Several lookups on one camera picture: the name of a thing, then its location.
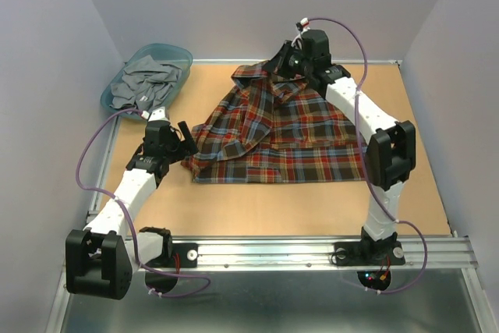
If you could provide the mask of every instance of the cable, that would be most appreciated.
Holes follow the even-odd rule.
[[[142,114],[141,110],[138,110],[138,109],[135,109],[135,108],[127,108],[127,109],[123,109],[121,111],[117,111],[117,112],[113,113],[111,116],[108,117],[108,119],[106,121],[104,121],[104,123],[97,129],[97,131],[94,133],[94,135],[90,138],[90,140],[88,141],[87,145],[83,149],[83,152],[80,155],[80,159],[78,160],[78,164],[76,165],[76,184],[80,187],[80,189],[83,189],[83,190],[86,190],[86,191],[96,191],[98,193],[102,193],[104,195],[107,195],[108,197],[110,197],[111,199],[113,199],[119,205],[119,207],[121,208],[121,210],[123,212],[123,215],[125,217],[126,223],[128,224],[128,226],[130,228],[130,231],[132,233],[133,254],[135,256],[135,261],[137,262],[137,264],[139,265],[139,267],[141,267],[141,268],[143,268],[146,271],[149,271],[151,273],[155,273],[157,275],[162,275],[162,276],[167,276],[167,277],[176,277],[176,278],[198,278],[198,279],[203,279],[204,281],[206,281],[206,284],[204,284],[200,288],[198,288],[196,290],[193,290],[191,292],[184,292],[182,294],[174,294],[174,295],[162,294],[160,292],[154,291],[153,289],[151,289],[150,292],[152,292],[153,294],[159,296],[160,298],[182,298],[182,297],[185,297],[185,296],[191,296],[192,294],[196,294],[198,292],[202,292],[203,290],[205,290],[211,284],[211,278],[209,278],[208,276],[203,276],[203,275],[177,275],[175,273],[169,273],[169,272],[159,271],[158,269],[149,267],[148,265],[141,263],[140,262],[140,258],[139,258],[139,243],[137,241],[137,234],[136,234],[136,231],[135,231],[135,226],[133,226],[133,220],[130,217],[130,213],[126,209],[125,204],[114,193],[112,193],[112,192],[110,192],[110,191],[108,191],[106,189],[101,189],[101,188],[96,187],[96,186],[87,186],[87,185],[82,184],[82,182],[81,182],[81,179],[80,179],[80,169],[81,169],[81,165],[83,163],[83,159],[85,158],[85,155],[88,152],[88,149],[90,148],[90,146],[92,145],[92,143],[95,141],[95,139],[97,138],[97,136],[99,135],[99,133],[102,131],[102,129],[104,127],[106,127],[106,125],[109,124],[109,122],[111,120],[113,120],[114,118],[116,118],[116,117],[118,117],[121,114],[126,113],[126,112],[135,112],[135,113]]]
[[[364,174],[364,177],[365,177],[365,180],[366,180],[366,184],[367,184],[367,187],[369,188],[369,191],[370,191],[371,195],[373,196],[374,200],[380,206],[380,208],[383,210],[383,212],[387,215],[387,217],[390,218],[390,220],[392,220],[392,221],[394,221],[394,222],[396,222],[398,224],[408,225],[412,229],[414,229],[414,231],[421,238],[421,242],[423,243],[423,250],[424,250],[423,265],[421,267],[421,270],[419,271],[418,275],[411,282],[409,282],[407,285],[404,285],[404,286],[402,286],[400,288],[393,289],[393,290],[385,290],[383,292],[380,291],[380,290],[374,290],[374,289],[371,289],[371,290],[377,292],[378,294],[395,294],[397,292],[402,292],[402,291],[410,288],[414,284],[416,284],[421,279],[421,277],[423,276],[423,273],[426,270],[426,265],[428,263],[428,245],[426,244],[426,240],[424,239],[424,236],[423,236],[422,232],[413,223],[411,223],[410,221],[406,221],[406,220],[397,220],[397,218],[394,217],[388,211],[388,209],[384,206],[384,204],[381,201],[381,199],[379,198],[379,196],[376,195],[376,192],[374,191],[374,188],[373,188],[373,184],[369,180],[369,176],[367,175],[366,159],[364,157],[363,148],[362,148],[363,139],[362,139],[362,136],[360,134],[360,129],[359,129],[359,117],[360,117],[360,114],[359,114],[359,94],[360,94],[360,92],[362,90],[362,86],[363,86],[364,81],[366,80],[366,76],[367,76],[367,55],[366,55],[366,50],[364,50],[364,46],[360,42],[360,40],[357,37],[357,35],[353,32],[353,30],[351,30],[349,27],[347,27],[344,23],[342,23],[340,21],[337,21],[336,19],[329,18],[329,17],[312,17],[312,18],[309,18],[308,20],[309,21],[329,21],[330,23],[336,23],[337,25],[339,25],[341,27],[344,27],[352,35],[352,37],[356,40],[357,44],[360,47],[360,51],[362,52],[362,57],[363,57],[363,60],[364,60],[364,62],[363,62],[364,72],[363,72],[362,78],[360,79],[359,84],[357,85],[357,88],[356,88],[355,110],[354,110],[354,112],[355,112],[355,126],[356,126],[356,137],[357,137],[357,148],[359,150],[360,161],[361,161],[361,165],[362,165],[363,174]]]

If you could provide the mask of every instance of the red plaid cloth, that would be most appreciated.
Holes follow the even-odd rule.
[[[324,182],[363,177],[354,125],[300,78],[240,66],[235,86],[193,128],[194,182]]]

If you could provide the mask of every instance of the plaid shirt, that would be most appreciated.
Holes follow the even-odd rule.
[[[194,182],[325,182],[363,177],[354,125],[300,78],[240,66],[235,86],[193,128]]]

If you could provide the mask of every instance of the white wall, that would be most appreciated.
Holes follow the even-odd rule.
[[[65,236],[83,225],[90,195],[74,169],[122,59],[91,0],[0,0],[0,9],[0,331],[31,333],[45,329]],[[105,141],[89,154],[88,182]]]
[[[402,75],[453,228],[499,317],[499,0],[438,0]]]
[[[93,0],[118,50],[166,42],[195,58],[270,58],[304,16],[337,17],[362,38],[370,59],[402,58],[436,0]],[[337,58],[360,58],[338,28]]]

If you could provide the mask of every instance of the gray floor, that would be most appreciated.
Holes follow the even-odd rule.
[[[392,288],[415,271],[394,271]],[[344,283],[353,272],[217,273],[187,299],[147,295],[143,273],[124,299],[72,296],[62,331],[197,332],[480,332],[460,270],[430,270],[409,291],[376,296]],[[196,287],[192,281],[176,291]]]

